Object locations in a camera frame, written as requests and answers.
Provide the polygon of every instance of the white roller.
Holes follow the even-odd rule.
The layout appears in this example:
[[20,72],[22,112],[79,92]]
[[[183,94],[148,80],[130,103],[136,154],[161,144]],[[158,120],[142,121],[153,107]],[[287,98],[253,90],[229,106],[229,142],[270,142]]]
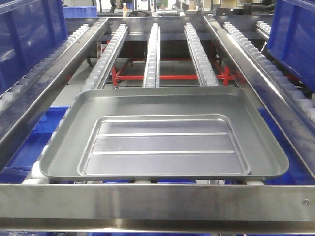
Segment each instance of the white roller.
[[49,184],[48,179],[30,178],[22,182],[22,184]]
[[47,176],[43,175],[39,168],[39,161],[36,161],[31,169],[31,177],[38,179],[48,179]]

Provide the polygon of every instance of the red metal frame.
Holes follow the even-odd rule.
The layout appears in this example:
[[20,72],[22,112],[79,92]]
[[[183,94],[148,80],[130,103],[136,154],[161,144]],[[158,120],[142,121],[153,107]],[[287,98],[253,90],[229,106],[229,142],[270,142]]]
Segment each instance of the red metal frame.
[[[128,65],[133,65],[134,61],[144,61],[146,58],[133,58],[132,53],[132,42],[128,42],[128,48],[129,48],[129,55],[130,58],[127,60],[127,62],[118,70],[116,71],[116,68],[113,66],[112,68],[112,80],[113,80],[113,86],[118,87],[118,81],[120,80],[143,80],[143,75],[123,75],[125,70],[127,69]],[[219,72],[217,75],[218,79],[223,80],[223,85],[227,86],[229,80],[233,80],[233,75],[230,74],[230,70],[227,66],[222,67],[222,58],[217,57],[217,52],[212,44],[210,42],[210,62],[211,64],[216,68],[216,70]],[[190,61],[191,58],[161,58],[161,61]],[[197,75],[160,75],[160,80],[197,80]]]

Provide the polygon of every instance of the steel beam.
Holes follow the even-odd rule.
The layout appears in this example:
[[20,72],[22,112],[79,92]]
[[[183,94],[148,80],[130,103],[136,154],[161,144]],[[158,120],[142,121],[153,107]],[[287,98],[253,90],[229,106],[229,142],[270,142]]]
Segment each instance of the steel beam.
[[314,233],[313,186],[0,185],[0,229]]

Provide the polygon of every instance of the tray rim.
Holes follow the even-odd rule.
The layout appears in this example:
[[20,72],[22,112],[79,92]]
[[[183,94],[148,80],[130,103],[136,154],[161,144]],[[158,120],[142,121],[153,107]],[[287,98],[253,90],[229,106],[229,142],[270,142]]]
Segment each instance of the tray rim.
[[[83,92],[79,94],[76,98],[76,100],[73,102],[73,104],[69,107],[67,110],[64,118],[61,120],[61,123],[58,125],[57,129],[63,128],[67,123],[71,124],[72,121],[74,120],[73,117],[69,117],[69,114],[71,113],[76,113],[80,109],[80,102],[88,102],[90,100],[95,99],[96,97],[112,97],[112,98],[117,98],[117,97],[142,97],[142,96],[196,96],[196,95],[226,95],[226,96],[235,96],[239,97],[240,101],[245,102],[248,104],[248,111],[251,116],[251,119],[259,119],[261,122],[259,123],[258,129],[259,131],[263,131],[265,135],[268,136],[270,140],[272,140],[272,146],[273,148],[276,148],[278,153],[281,153],[281,159],[283,162],[285,162],[282,166],[281,169],[278,170],[277,173],[274,174],[269,174],[269,175],[246,175],[246,178],[242,178],[243,176],[221,176],[222,178],[230,179],[230,180],[267,180],[267,179],[272,179],[278,176],[283,175],[289,168],[289,160],[284,153],[283,149],[279,145],[278,141],[272,134],[271,130],[269,129],[268,125],[260,115],[259,111],[256,109],[254,104],[250,101],[248,96],[245,94],[245,92],[242,90],[242,88],[237,88],[237,87],[167,87],[167,88],[129,88],[129,89],[124,89],[123,91],[119,89],[97,89],[97,90],[89,90],[86,92]],[[49,174],[46,170],[49,168],[43,168],[43,163],[45,158],[43,158],[43,155],[47,154],[47,151],[51,148],[50,144],[52,141],[56,142],[56,137],[52,136],[50,141],[48,142],[48,148],[45,148],[44,153],[41,154],[39,160],[40,160],[40,171],[49,177],[50,179],[53,180],[60,180],[60,181],[73,181],[74,179],[77,181],[81,180],[87,180],[88,178],[86,177],[78,177],[78,176],[55,176]],[[173,177],[168,177],[168,179],[179,179],[178,177],[173,178]],[[117,180],[117,178],[108,178],[108,180]]]

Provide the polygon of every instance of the stainless steel rail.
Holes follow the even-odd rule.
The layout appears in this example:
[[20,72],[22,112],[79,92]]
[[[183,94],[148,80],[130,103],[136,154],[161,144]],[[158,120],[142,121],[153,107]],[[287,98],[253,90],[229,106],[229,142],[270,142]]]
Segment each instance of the stainless steel rail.
[[315,129],[310,120],[296,104],[279,88],[270,74],[264,71],[239,43],[212,17],[205,17],[214,44],[226,59],[227,64],[236,67],[255,91],[265,108],[294,147],[297,155],[315,179]]
[[160,37],[160,26],[157,23],[154,23],[151,28],[148,43],[148,53],[142,86],[144,88],[159,87]]
[[0,170],[30,134],[47,108],[89,54],[94,42],[104,34],[107,19],[99,19],[65,51],[33,85],[0,116]]
[[109,73],[111,72],[114,62],[124,44],[127,29],[128,27],[125,24],[121,24],[118,27],[116,33],[105,48],[104,53],[102,53],[94,69],[86,79],[81,91],[101,89],[106,84]]
[[313,233],[310,186],[0,185],[0,229]]
[[217,77],[191,23],[185,24],[185,35],[200,86],[217,86]]
[[266,40],[269,40],[271,26],[264,21],[257,21],[257,32]]

